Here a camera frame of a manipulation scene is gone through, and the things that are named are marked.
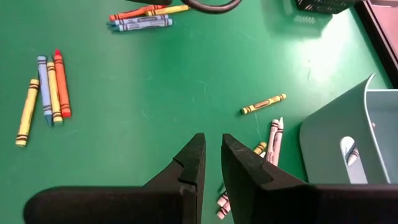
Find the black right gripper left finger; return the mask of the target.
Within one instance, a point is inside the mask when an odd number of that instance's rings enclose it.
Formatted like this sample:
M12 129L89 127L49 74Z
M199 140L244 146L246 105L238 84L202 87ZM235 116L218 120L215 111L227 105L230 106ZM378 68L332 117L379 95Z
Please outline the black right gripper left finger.
M24 205L25 224L201 224L206 141L197 133L143 186L61 186Z

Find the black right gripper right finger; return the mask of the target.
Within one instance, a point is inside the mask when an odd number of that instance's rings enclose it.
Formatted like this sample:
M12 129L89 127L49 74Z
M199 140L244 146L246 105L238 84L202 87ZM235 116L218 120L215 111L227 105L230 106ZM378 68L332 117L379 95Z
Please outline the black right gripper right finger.
M308 184L230 134L221 165L235 224L398 224L397 184Z

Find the orange crayon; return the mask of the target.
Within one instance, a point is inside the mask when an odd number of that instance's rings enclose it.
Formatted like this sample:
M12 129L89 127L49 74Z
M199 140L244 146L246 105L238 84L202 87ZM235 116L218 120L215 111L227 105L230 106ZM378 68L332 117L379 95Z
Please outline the orange crayon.
M130 17L136 17L136 16L140 16L140 15L145 14L147 11L153 11L153 10L156 10L156 9L163 9L165 7L166 7L166 5L144 6L144 7L140 7L139 9L132 10L132 11L112 14L112 15L109 16L109 20L110 21L115 21L115 20L118 20L118 19L126 19L126 18L130 18Z
M68 94L67 79L65 74L63 57L59 49L55 49L53 59L55 64L61 114L64 118L69 118L72 116L72 111L70 108L70 100Z

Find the blue crayon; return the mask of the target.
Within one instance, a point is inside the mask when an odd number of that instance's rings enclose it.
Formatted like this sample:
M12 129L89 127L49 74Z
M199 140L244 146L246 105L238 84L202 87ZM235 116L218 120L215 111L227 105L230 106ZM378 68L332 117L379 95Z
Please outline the blue crayon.
M39 55L37 57L37 67L40 79L40 92L42 95L42 107L44 111L44 118L46 120L46 123L51 127L53 125L52 104L50 99L46 56Z
M167 26L171 26L173 23L174 23L173 19L164 19L164 20L158 20L158 21L147 21L147 22L123 24L123 25L111 27L110 29L112 31L116 31L116 32L127 32L127 31L132 31L132 30L167 27Z
M146 17L133 17L128 19L118 19L115 21L107 22L107 26L118 26L123 24L135 24L139 22L152 22L152 21L160 21L164 19L168 19L169 15L159 15L159 16L146 16Z

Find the teal plastic bin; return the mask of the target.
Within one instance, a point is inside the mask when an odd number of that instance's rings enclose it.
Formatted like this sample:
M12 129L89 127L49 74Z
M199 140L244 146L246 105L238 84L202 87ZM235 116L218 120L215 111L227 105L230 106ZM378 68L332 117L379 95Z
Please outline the teal plastic bin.
M398 89L372 90L373 77L307 117L300 127L314 184L398 184ZM357 146L359 157L347 165Z

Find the green table mat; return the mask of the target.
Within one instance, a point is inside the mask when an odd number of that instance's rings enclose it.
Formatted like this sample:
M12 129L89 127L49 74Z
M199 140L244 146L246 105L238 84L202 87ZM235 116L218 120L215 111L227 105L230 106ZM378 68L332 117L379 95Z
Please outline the green table mat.
M302 121L374 75L391 83L352 9L335 16L293 1L243 0L227 14L172 15L170 27L113 33L126 0L0 0L0 224L24 224L25 202L62 185L142 185L196 133L206 137L203 224L220 220L221 139L254 148L283 117L279 164L306 179ZM36 102L26 147L15 144L37 57L63 55L72 116L45 122ZM283 101L240 109L276 95Z

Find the yellow green crayon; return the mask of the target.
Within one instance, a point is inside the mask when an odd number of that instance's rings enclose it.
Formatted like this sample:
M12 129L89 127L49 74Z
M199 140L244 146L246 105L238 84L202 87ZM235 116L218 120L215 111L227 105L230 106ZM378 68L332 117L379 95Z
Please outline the yellow green crayon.
M20 147L25 147L28 142L30 124L39 91L39 84L40 82L36 78L31 79L29 82L27 97L25 99L20 126L16 137L16 145Z

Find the black mesh basket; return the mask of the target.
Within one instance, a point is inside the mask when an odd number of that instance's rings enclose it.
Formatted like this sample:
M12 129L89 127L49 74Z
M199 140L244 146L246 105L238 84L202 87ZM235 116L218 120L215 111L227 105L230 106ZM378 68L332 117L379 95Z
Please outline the black mesh basket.
M360 0L295 0L299 10L321 14L338 14L358 2Z

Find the black table frame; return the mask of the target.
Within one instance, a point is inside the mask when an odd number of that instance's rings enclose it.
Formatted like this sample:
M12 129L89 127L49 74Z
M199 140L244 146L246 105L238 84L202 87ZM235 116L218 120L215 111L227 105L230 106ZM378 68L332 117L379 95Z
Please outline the black table frame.
M361 0L355 10L394 86L398 86L398 0Z

